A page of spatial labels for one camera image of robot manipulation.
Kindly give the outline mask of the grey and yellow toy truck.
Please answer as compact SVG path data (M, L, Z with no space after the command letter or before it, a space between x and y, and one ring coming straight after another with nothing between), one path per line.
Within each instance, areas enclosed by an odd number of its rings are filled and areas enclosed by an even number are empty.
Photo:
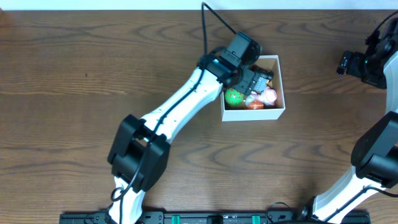
M258 77L254 90L258 92L264 91L267 84L273 79L274 72L260 67L257 67L254 71Z

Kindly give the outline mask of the green ball with red numbers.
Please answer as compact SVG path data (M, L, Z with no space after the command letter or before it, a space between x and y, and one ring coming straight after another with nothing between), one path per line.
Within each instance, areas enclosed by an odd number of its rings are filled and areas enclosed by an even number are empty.
M234 88L229 88L224 93L224 102L232 108L242 107L244 103L244 94Z

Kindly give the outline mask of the pink and white duck figure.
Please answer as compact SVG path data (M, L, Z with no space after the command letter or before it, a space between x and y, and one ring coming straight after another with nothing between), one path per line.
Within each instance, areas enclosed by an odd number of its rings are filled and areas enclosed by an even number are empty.
M277 92L269 86L267 86L265 90L260 93L253 91L249 96L246 97L245 107L248 103L254 100L263 102L264 108L272 107L275 105L275 102L277 100Z

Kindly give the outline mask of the orange round plastic toy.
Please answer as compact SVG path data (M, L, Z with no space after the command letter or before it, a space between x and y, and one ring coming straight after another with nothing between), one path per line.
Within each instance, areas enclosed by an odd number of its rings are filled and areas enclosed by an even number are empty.
M263 110L264 103L261 101L254 100L246 105L248 110Z

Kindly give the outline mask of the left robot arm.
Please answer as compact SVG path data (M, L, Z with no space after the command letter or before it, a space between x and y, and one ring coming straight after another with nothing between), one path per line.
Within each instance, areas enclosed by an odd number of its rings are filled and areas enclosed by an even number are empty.
M234 65L225 55L204 55L188 81L165 103L140 119L130 114L121 121L108 155L116 184L108 210L110 223L138 221L145 193L167 167L172 141L224 87L243 95L265 89L274 74L254 62L238 60Z

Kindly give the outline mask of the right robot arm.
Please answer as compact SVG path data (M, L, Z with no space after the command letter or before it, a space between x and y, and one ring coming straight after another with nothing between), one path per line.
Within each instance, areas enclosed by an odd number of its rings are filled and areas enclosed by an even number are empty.
M351 75L386 91L385 115L356 142L351 166L326 192L304 207L300 219L341 223L344 217L376 193L397 185L397 18L388 16L365 39L365 53L345 51L337 74Z

